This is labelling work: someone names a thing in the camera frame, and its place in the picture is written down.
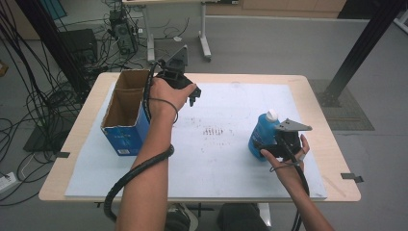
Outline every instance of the person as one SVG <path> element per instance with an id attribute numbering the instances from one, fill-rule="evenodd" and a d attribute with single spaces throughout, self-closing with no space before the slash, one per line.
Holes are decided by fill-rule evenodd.
<path id="1" fill-rule="evenodd" d="M 196 84 L 175 90 L 160 78 L 153 78 L 150 89 L 150 128 L 138 158 L 132 167 L 165 152 L 170 147 L 173 121 L 184 106 Z M 301 136 L 302 149 L 295 155 L 298 160 L 309 151 L 309 143 Z M 271 153 L 261 150 L 283 186 L 293 199 L 307 230 L 333 230 L 318 207 L 303 190 L 294 167 L 280 163 Z M 145 170 L 130 181 L 123 190 L 115 230 L 164 231 L 167 214 L 168 160 Z"/>

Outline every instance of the blue bottle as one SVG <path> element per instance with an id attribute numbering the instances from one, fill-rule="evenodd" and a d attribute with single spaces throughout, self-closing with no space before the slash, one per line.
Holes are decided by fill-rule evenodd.
<path id="1" fill-rule="evenodd" d="M 269 109 L 267 113 L 259 115 L 258 123 L 248 143 L 249 150 L 258 160 L 265 161 L 266 158 L 256 147 L 259 145 L 276 144 L 275 126 L 279 123 L 278 114 L 273 109 Z"/>

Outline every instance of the blue cardboard box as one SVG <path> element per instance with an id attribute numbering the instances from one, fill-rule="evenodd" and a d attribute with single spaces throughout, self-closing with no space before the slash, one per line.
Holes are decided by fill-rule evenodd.
<path id="1" fill-rule="evenodd" d="M 101 130 L 119 156 L 136 156 L 149 123 L 141 101 L 148 70 L 124 70 L 112 93 Z"/>

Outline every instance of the power strip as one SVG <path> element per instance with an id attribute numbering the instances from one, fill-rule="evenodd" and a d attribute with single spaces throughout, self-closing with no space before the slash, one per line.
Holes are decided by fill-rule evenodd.
<path id="1" fill-rule="evenodd" d="M 15 179 L 14 173 L 10 172 L 7 176 L 3 176 L 0 178 L 0 193 L 5 192 L 9 188 L 13 187 L 14 185 L 18 184 L 18 181 Z"/>

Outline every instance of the black tape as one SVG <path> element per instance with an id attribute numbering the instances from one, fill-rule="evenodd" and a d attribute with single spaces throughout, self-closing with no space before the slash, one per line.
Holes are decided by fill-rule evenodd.
<path id="1" fill-rule="evenodd" d="M 355 183 L 364 182 L 362 176 L 356 176 L 354 173 L 341 173 L 344 180 L 354 180 Z"/>
<path id="2" fill-rule="evenodd" d="M 57 154 L 55 154 L 55 156 L 58 158 L 68 158 L 69 154 L 71 153 L 70 152 L 58 152 Z"/>

